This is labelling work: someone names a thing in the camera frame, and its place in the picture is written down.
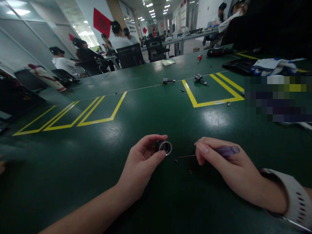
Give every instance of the purple screwdriver handle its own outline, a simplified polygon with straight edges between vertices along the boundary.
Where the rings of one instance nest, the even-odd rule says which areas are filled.
[[[230,155],[241,152],[237,146],[223,146],[215,149],[215,151],[222,157],[228,157]]]

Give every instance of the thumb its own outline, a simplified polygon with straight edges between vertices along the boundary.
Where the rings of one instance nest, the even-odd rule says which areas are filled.
[[[166,157],[166,151],[160,150],[154,153],[148,160],[145,161],[145,164],[150,169],[151,173],[153,173],[156,167],[164,160]]]
[[[197,144],[197,149],[201,153],[201,155],[215,168],[217,169],[220,174],[226,173],[231,163],[228,162],[225,158],[223,158],[220,154],[218,154],[216,151],[214,151],[212,148],[210,148],[207,145],[204,145],[202,143]]]

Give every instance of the fingernail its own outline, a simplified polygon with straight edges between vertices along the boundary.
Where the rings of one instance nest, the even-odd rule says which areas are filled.
[[[197,148],[199,149],[199,151],[202,153],[202,154],[207,154],[209,149],[203,145],[202,143],[198,143],[197,144]]]

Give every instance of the green workbench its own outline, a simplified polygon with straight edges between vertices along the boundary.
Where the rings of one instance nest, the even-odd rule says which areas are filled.
[[[238,197],[208,163],[175,163],[209,136],[238,143],[258,168],[312,187],[311,133],[247,117],[255,110],[241,95],[244,77],[222,68],[237,58],[204,56],[197,65],[197,56],[85,78],[62,94],[44,91],[48,101],[0,137],[0,153],[17,159],[0,176],[0,233],[37,233],[115,185],[130,148],[148,134],[167,134],[173,151],[107,233],[296,233]],[[210,87],[195,82],[197,73]],[[196,107],[192,95],[207,105]]]

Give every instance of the red screwdriver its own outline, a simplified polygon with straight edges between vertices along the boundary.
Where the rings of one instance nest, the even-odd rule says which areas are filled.
[[[202,53],[199,53],[197,64],[198,64],[199,60],[201,60],[201,59],[202,59]]]

